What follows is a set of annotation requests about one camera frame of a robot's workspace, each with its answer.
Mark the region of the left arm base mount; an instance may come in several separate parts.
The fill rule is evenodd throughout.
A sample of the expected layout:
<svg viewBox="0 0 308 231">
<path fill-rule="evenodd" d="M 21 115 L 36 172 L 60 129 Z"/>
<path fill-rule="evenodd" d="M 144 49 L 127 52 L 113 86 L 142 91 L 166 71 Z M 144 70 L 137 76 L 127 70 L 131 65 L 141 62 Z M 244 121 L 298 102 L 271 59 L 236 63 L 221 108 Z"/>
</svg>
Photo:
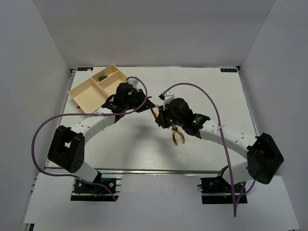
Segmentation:
<svg viewBox="0 0 308 231">
<path fill-rule="evenodd" d="M 82 202 L 115 202 L 121 191 L 122 179 L 116 178 L 102 178 L 101 184 L 105 185 L 112 195 L 102 186 L 94 186 L 84 184 L 81 180 L 74 180 L 71 201 L 82 201 Z"/>
</svg>

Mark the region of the yellow needle nose pliers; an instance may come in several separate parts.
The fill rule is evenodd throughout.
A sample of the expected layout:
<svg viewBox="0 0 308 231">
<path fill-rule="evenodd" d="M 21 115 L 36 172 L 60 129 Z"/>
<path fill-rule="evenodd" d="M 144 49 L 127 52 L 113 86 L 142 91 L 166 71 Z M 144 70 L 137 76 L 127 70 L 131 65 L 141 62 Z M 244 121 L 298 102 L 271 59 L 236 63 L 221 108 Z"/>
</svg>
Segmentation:
<svg viewBox="0 0 308 231">
<path fill-rule="evenodd" d="M 156 120 L 157 118 L 158 118 L 158 116 L 159 116 L 159 112 L 156 112 L 155 110 L 154 110 L 154 107 L 153 108 L 151 108 L 151 113 L 152 113 L 152 115 L 154 116 L 154 119 Z"/>
</svg>

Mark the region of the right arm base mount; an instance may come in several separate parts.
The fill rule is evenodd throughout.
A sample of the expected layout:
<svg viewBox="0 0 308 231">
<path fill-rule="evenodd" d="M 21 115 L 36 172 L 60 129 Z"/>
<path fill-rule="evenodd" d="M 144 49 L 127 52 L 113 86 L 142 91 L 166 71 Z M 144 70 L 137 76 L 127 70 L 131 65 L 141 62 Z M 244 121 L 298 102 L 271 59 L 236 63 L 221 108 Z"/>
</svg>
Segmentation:
<svg viewBox="0 0 308 231">
<path fill-rule="evenodd" d="M 231 186 L 222 178 L 223 173 L 229 172 L 225 166 L 216 177 L 200 178 L 197 187 L 201 190 L 203 205 L 233 204 Z"/>
</svg>

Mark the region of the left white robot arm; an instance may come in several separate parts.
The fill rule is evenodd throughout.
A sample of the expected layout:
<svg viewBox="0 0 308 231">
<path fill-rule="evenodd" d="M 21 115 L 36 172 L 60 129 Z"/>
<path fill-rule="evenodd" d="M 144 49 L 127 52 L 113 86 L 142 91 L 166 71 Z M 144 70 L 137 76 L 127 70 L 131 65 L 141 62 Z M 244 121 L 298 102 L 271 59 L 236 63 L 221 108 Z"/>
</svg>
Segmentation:
<svg viewBox="0 0 308 231">
<path fill-rule="evenodd" d="M 76 125 L 61 125 L 56 129 L 48 160 L 84 180 L 91 192 L 97 192 L 102 186 L 101 173 L 84 160 L 86 143 L 106 127 L 119 121 L 124 113 L 140 113 L 154 107 L 155 104 L 146 97 L 142 89 L 137 89 L 130 83 L 121 83 L 116 88 L 116 93 L 106 99 L 95 115 Z"/>
</svg>

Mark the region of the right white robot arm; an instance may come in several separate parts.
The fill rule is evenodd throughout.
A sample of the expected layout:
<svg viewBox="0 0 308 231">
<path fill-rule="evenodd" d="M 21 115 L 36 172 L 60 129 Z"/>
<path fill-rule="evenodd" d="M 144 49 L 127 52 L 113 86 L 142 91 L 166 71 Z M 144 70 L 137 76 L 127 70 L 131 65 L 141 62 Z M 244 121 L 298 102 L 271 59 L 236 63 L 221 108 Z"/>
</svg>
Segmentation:
<svg viewBox="0 0 308 231">
<path fill-rule="evenodd" d="M 218 188 L 230 191 L 236 183 L 255 180 L 269 184 L 284 162 L 273 138 L 262 133 L 260 136 L 237 132 L 228 127 L 220 127 L 209 117 L 193 113 L 182 98 L 174 95 L 163 96 L 164 104 L 159 106 L 156 123 L 162 128 L 181 127 L 190 136 L 212 141 L 236 152 L 245 161 L 235 164 L 228 170 L 223 168 L 217 175 Z"/>
</svg>

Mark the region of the cream divided plastic tray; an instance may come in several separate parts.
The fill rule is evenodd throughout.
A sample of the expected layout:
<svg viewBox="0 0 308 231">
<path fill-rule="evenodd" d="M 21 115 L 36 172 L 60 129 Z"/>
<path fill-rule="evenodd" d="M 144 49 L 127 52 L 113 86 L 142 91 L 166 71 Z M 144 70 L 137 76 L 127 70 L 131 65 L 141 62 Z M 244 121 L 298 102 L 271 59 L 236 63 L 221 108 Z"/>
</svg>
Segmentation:
<svg viewBox="0 0 308 231">
<path fill-rule="evenodd" d="M 107 78 L 99 82 L 98 78 L 102 76 L 107 76 Z M 68 91 L 68 94 L 84 113 L 95 113 L 110 95 L 116 93 L 118 85 L 124 83 L 126 79 L 127 76 L 111 64 L 82 81 Z"/>
</svg>

